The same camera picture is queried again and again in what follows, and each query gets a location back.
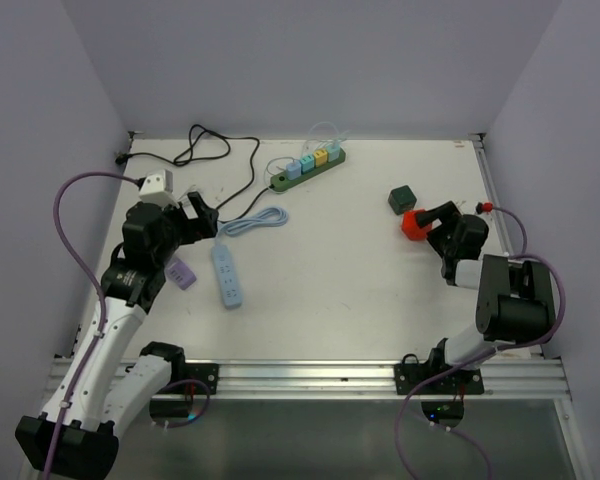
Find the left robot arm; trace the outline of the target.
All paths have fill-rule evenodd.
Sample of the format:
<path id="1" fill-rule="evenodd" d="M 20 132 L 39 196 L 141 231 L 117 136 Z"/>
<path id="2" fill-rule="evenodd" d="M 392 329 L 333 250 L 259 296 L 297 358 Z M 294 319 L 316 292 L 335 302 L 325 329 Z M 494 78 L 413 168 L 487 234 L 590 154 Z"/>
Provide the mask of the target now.
<path id="1" fill-rule="evenodd" d="M 15 437 L 31 466 L 71 479 L 104 479 L 122 437 L 151 397 L 181 390 L 188 379 L 182 348 L 152 342 L 121 381 L 114 379 L 131 339 L 163 288 L 176 250 L 216 236 L 218 212 L 197 192 L 182 204 L 139 202 L 130 208 L 98 289 L 94 317 L 60 385 Z"/>

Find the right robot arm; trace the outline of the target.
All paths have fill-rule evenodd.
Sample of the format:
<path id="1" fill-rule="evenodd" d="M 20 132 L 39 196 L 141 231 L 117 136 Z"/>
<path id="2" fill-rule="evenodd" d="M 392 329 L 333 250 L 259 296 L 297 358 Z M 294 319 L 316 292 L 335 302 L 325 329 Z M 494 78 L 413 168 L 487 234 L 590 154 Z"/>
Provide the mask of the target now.
<path id="1" fill-rule="evenodd" d="M 512 218 L 522 234 L 521 252 L 512 256 L 484 254 L 489 235 L 484 214 Z M 475 317 L 461 333 L 442 339 L 421 365 L 431 389 L 448 392 L 461 380 L 461 370 L 474 370 L 500 351 L 546 343 L 564 315 L 557 276 L 546 261 L 527 252 L 526 229 L 517 215 L 491 202 L 465 214 L 452 201 L 436 208 L 404 214 L 401 230 L 411 241 L 425 241 L 441 260 L 447 285 L 477 292 Z"/>

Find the purple power strip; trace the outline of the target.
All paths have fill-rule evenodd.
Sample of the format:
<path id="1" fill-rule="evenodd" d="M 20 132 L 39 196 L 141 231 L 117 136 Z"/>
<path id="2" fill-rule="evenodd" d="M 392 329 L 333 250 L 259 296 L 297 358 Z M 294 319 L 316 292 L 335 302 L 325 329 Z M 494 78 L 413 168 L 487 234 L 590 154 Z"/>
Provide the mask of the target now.
<path id="1" fill-rule="evenodd" d="M 197 281 L 190 267 L 176 256 L 166 265 L 165 276 L 182 291 L 186 291 Z"/>

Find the dark green cube plug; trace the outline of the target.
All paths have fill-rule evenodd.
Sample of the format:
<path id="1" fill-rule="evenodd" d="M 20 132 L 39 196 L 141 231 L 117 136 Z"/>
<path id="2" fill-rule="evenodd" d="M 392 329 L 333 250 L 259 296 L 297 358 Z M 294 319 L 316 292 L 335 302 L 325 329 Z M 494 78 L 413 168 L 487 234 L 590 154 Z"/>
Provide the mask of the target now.
<path id="1" fill-rule="evenodd" d="M 414 209 L 417 197 L 408 185 L 393 188 L 389 192 L 388 204 L 395 215 L 402 215 Z"/>

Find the red cube plug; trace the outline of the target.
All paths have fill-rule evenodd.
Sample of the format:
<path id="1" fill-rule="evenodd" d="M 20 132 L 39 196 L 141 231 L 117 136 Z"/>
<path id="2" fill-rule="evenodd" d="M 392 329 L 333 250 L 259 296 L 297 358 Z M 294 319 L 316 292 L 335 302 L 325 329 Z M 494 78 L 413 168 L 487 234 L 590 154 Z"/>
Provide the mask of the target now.
<path id="1" fill-rule="evenodd" d="M 424 241 L 436 220 L 434 213 L 424 209 L 407 211 L 402 218 L 401 231 L 411 241 Z"/>

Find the blue power strip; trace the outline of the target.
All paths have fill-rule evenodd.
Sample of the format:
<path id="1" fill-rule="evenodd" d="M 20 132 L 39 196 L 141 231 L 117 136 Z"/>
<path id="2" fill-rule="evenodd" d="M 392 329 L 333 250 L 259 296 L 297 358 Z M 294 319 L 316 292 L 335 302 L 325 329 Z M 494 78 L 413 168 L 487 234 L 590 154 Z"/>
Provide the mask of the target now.
<path id="1" fill-rule="evenodd" d="M 228 310 L 241 307 L 244 300 L 243 292 L 228 247 L 223 244 L 214 245 L 211 249 L 211 259 L 224 307 Z"/>

